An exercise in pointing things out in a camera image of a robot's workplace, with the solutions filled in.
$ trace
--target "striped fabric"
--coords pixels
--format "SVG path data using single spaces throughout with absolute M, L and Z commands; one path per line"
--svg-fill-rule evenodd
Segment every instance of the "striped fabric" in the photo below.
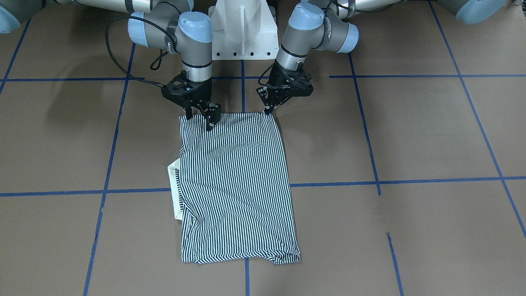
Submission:
M 180 118 L 183 262 L 300 260 L 281 136 L 271 115 Z

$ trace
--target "striped garment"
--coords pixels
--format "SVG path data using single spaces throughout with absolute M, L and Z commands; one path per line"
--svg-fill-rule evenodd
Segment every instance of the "striped garment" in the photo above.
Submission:
M 285 152 L 272 115 L 180 118 L 183 262 L 300 260 Z

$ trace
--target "light blue cap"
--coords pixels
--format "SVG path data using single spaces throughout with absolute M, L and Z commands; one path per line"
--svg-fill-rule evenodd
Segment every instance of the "light blue cap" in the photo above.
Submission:
M 184 12 L 179 17 L 179 28 L 186 36 L 202 43 L 212 42 L 212 21 L 202 12 Z
M 360 34 L 358 33 L 358 28 L 353 24 L 349 24 L 347 37 L 345 37 L 345 41 L 337 53 L 350 53 L 353 49 L 355 49 L 359 37 Z
M 296 30 L 309 31 L 323 24 L 325 14 L 320 7 L 307 2 L 301 2 L 294 8 L 289 18 L 289 26 Z
M 7 9 L 0 5 L 0 34 L 7 34 L 20 28 L 20 22 Z
M 469 0 L 457 12 L 457 19 L 467 25 L 480 23 L 492 16 L 508 0 Z
M 144 12 L 134 12 L 131 16 L 144 18 Z M 129 19 L 128 35 L 130 36 L 130 39 L 133 41 L 133 43 L 149 47 L 148 41 L 146 40 L 146 30 L 144 29 L 143 21 L 139 21 L 138 19 Z
M 194 0 L 186 0 L 188 1 L 188 6 L 190 7 L 190 11 L 194 9 Z

